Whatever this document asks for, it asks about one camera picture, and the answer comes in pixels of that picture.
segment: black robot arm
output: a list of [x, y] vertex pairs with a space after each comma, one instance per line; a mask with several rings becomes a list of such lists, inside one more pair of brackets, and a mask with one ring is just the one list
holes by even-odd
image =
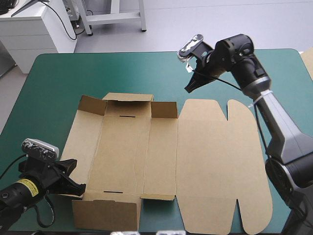
[[[77, 184], [69, 177], [77, 161], [59, 161], [59, 149], [43, 141], [26, 139], [22, 150], [27, 160], [19, 164], [20, 180], [0, 190], [0, 235], [4, 234], [21, 215], [30, 208], [37, 213], [37, 222], [47, 228], [54, 222], [54, 207], [49, 194], [70, 194], [80, 196], [86, 185]], [[45, 199], [52, 210], [52, 222], [41, 222], [36, 204]]]
[[265, 146], [268, 177], [292, 209], [283, 234], [313, 234], [313, 138], [299, 130], [270, 90], [271, 79], [254, 54], [252, 40], [239, 34], [212, 49], [198, 34], [178, 51], [182, 62], [192, 57], [197, 66], [185, 87], [189, 93], [229, 71], [240, 90], [253, 99], [271, 134]]

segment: unfolded cardboard box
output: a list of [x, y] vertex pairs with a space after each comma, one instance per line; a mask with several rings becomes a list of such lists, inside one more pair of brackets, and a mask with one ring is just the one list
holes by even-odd
[[141, 199], [175, 195], [191, 233], [229, 233], [236, 200], [248, 234], [271, 218], [255, 120], [238, 101], [227, 120], [214, 100], [187, 100], [178, 118], [175, 102], [150, 94], [84, 95], [62, 155], [70, 158], [71, 178], [87, 184], [73, 201], [77, 228], [137, 230]]

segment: green table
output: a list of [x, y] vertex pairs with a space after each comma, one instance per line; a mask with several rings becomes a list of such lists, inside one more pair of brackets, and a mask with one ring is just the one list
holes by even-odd
[[[300, 129], [313, 136], [313, 86], [298, 54], [292, 49], [264, 49], [256, 54], [272, 78], [272, 89]], [[229, 99], [248, 105], [251, 100], [241, 92], [220, 82], [202, 87], [192, 94], [183, 89], [188, 83], [184, 65], [174, 52], [47, 54], [37, 58], [19, 98], [0, 136], [0, 172], [22, 154], [20, 145], [25, 138], [44, 140], [62, 152], [82, 94], [102, 98], [108, 92], [154, 94], [156, 101], [176, 101], [179, 110], [188, 98], [216, 99], [226, 113]], [[231, 74], [222, 76], [234, 83]], [[18, 177], [13, 167], [0, 182], [0, 188]], [[279, 233], [289, 209], [270, 184], [273, 217], [265, 233]], [[71, 199], [53, 196], [57, 213], [50, 231], [78, 231], [74, 228]], [[40, 203], [44, 220], [50, 213]], [[30, 210], [12, 230], [38, 229], [35, 213]], [[140, 231], [183, 229], [179, 208], [173, 202], [143, 202]], [[232, 232], [241, 232], [238, 210], [235, 211]]]

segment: white drawer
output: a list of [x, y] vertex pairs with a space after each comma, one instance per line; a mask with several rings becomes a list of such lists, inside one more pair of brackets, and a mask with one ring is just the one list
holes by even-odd
[[20, 67], [23, 73], [29, 73], [33, 63], [38, 55], [58, 53], [56, 49], [37, 49], [37, 50], [9, 50], [15, 63]]
[[49, 34], [42, 20], [0, 21], [0, 36]]
[[7, 50], [18, 49], [55, 49], [50, 35], [0, 36]]

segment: white desk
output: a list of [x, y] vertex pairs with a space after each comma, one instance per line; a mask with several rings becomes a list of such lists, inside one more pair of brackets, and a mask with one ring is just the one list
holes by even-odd
[[[57, 15], [41, 2], [11, 17], [25, 2], [20, 0], [14, 9], [0, 15], [0, 41], [22, 72], [29, 73], [38, 55], [73, 53], [77, 40], [67, 36]], [[48, 4], [60, 15], [74, 38], [75, 33], [62, 0], [50, 0]]]

